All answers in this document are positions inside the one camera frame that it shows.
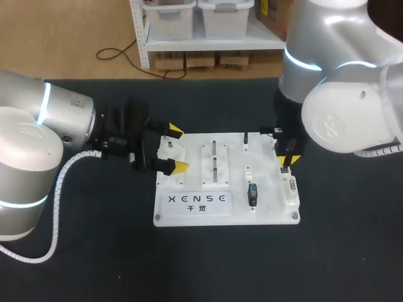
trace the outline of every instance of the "white board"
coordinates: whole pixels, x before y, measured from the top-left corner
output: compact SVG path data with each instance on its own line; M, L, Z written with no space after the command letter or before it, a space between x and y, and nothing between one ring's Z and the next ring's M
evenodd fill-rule
M243 133L185 134L180 140L162 137L158 157L184 161L190 167L171 177L157 173L155 226L299 223L297 182L291 171L281 173L275 140L259 133L248 137L247 146ZM248 203L249 183L258 188L256 207Z

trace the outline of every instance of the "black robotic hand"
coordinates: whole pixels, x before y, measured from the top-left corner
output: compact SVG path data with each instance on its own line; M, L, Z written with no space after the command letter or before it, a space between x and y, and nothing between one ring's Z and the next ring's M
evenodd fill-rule
M162 160L144 153L147 130L173 138L181 138L184 134L168 121L150 119L149 111L147 103L133 98L127 101L124 108L105 108L97 113L89 143L95 150L101 151L104 157L130 157L132 168L136 171L150 169L168 176L186 171L189 165L184 162Z

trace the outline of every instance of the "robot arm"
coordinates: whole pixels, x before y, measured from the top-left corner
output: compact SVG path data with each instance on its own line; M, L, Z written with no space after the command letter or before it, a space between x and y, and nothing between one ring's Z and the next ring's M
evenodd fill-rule
M64 146L91 144L104 158L129 158L135 171L184 172L185 163L145 154L146 130L173 138L183 134L169 122L150 119L141 101L129 99L124 108L96 113L87 96L0 70L0 241L22 238L35 227Z
M403 142L403 43L371 21L366 2L296 1L280 90L303 103L305 129L319 145L373 157Z

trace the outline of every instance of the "black tabletop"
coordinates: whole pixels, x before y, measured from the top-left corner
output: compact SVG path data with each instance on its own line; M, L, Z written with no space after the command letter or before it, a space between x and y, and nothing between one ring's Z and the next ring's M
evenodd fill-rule
M188 133L276 119L275 79L53 82L97 108L146 100ZM155 154L158 136L147 139ZM0 301L402 301L402 165L403 155L361 159L309 142L293 166L299 225L156 228L155 172L82 160L64 183L55 255L29 265L0 254ZM39 257L51 233L49 199L32 234L5 246Z

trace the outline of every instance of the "white plastic box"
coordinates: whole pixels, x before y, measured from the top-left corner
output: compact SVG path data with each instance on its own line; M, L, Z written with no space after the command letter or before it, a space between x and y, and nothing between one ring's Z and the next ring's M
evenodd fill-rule
M154 39L187 40L193 36L193 8L196 0L178 5L150 5L143 2Z
M207 39L242 39L254 0L199 0Z

